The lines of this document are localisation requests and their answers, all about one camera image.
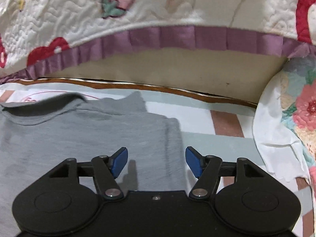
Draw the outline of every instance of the beige panel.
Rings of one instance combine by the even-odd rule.
[[[152,84],[258,102],[266,84],[285,61],[286,58],[233,51],[165,48],[115,55],[47,77]]]

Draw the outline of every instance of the small screw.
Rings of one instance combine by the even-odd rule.
[[[203,197],[203,196],[207,195],[207,190],[202,189],[202,188],[194,189],[192,191],[192,194],[196,197]]]
[[[120,194],[121,194],[121,191],[115,188],[107,189],[105,191],[105,195],[109,197],[116,197],[116,196],[119,196]]]
[[[159,195],[157,195],[157,196],[153,196],[153,198],[152,198],[153,200],[160,200],[161,198],[160,198],[160,196]]]

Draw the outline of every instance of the purple ruffle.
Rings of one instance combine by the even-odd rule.
[[[315,55],[312,44],[274,34],[226,27],[166,26],[115,33],[39,61],[19,72],[0,79],[0,84],[18,80],[34,80],[87,61],[97,61],[117,53],[176,47],[184,49],[233,50],[263,55],[305,57]]]

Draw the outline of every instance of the gray t-shirt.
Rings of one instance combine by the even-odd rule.
[[[148,113],[139,92],[87,101],[67,93],[36,103],[3,103],[0,110],[0,236],[18,228],[16,195],[66,158],[91,161],[127,147],[117,182],[122,190],[185,190],[184,156],[176,119]],[[80,183],[93,188],[92,181]]]

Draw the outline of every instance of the red flower center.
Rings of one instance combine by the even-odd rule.
[[[311,101],[308,104],[307,112],[312,115],[316,115],[316,100]]]

